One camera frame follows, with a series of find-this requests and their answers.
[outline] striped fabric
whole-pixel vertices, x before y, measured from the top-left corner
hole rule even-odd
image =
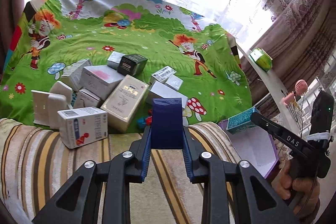
[[[237,152],[216,124],[189,127],[192,137],[222,160],[238,162]],[[16,195],[30,219],[86,160],[108,161],[141,138],[138,133],[110,135],[77,149],[66,148],[58,132],[0,120],[1,198]],[[100,202],[101,223],[105,185]],[[152,150],[147,178],[130,184],[131,223],[199,224],[203,186],[189,182],[182,151]],[[230,221],[234,218],[230,209]]]

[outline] black box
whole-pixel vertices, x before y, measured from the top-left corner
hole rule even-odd
[[[122,75],[138,75],[143,71],[147,60],[147,58],[143,57],[140,54],[124,55],[121,58],[117,71]]]

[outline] cartoon bedsheet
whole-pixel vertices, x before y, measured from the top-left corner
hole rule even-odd
[[[113,51],[139,53],[148,62],[137,76],[171,66],[188,97],[184,124],[218,122],[251,107],[235,39],[219,24],[162,0],[47,0],[23,13],[0,85],[0,118],[33,125],[30,90],[49,91],[76,61],[107,63]],[[136,120],[151,106],[143,103]]]

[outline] green fabric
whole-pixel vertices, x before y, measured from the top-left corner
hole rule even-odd
[[[190,11],[179,9],[178,6],[162,1],[157,4],[153,0],[124,0],[125,3],[121,5],[113,5],[113,1],[109,1],[112,2],[110,7],[113,10],[109,9],[99,17],[89,17],[94,16],[91,11],[95,8],[94,5],[98,5],[102,0],[85,1],[82,10],[74,6],[76,10],[73,12],[71,12],[73,6],[68,7],[65,0],[48,0],[41,9],[51,11],[60,22],[60,28],[51,30],[50,45],[39,52],[38,69],[30,67],[34,61],[33,53],[27,53],[31,49],[32,39],[28,28],[31,27],[33,20],[26,27],[21,27],[22,35],[6,66],[0,85],[0,118],[9,117],[26,125],[33,125],[33,101],[30,90],[45,92],[50,90],[57,80],[55,78],[59,77],[48,73],[53,64],[64,63],[68,66],[80,59],[90,58],[94,65],[104,65],[107,64],[107,58],[112,52],[110,50],[125,54],[138,53],[148,58],[144,71],[137,76],[146,83],[149,83],[151,74],[157,70],[167,65],[174,68],[177,71],[175,75],[184,81],[179,92],[189,99],[197,98],[206,111],[206,115],[201,115],[203,122],[218,122],[251,107],[251,95],[246,77],[232,54],[227,32],[219,24],[207,24],[197,32],[192,27],[185,27],[186,24],[182,24],[181,21],[189,18],[194,20],[199,15],[195,14],[197,16],[192,17],[188,15]],[[147,3],[149,9],[159,5],[161,11],[160,9],[155,11],[155,8],[146,9]],[[86,18],[74,19],[72,17],[74,13],[77,18],[81,14]],[[182,20],[168,18],[169,16],[181,17]],[[124,29],[104,26],[109,21],[119,20],[120,17],[129,20],[128,23],[131,24]],[[38,19],[35,23],[37,32],[40,28]],[[62,34],[72,37],[57,39]],[[180,46],[176,44],[186,37],[195,39],[191,38],[194,49],[201,53],[205,65],[217,79],[202,66],[199,66],[202,75],[194,76],[195,60],[191,58],[191,54],[180,52],[181,50],[187,52],[183,48],[184,44]],[[150,105],[142,103],[128,129],[129,132],[139,131],[136,120],[147,117],[150,108]],[[184,116],[188,118],[189,124],[198,122],[195,112],[190,109],[184,111]]]

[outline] pink fan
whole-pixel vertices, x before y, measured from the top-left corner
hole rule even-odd
[[[296,82],[295,84],[295,90],[292,91],[290,94],[288,94],[285,98],[281,99],[281,103],[284,103],[285,106],[288,105],[289,102],[291,102],[292,100],[294,100],[295,95],[303,95],[307,92],[308,90],[308,85],[307,82],[303,79],[298,80],[298,82]]]

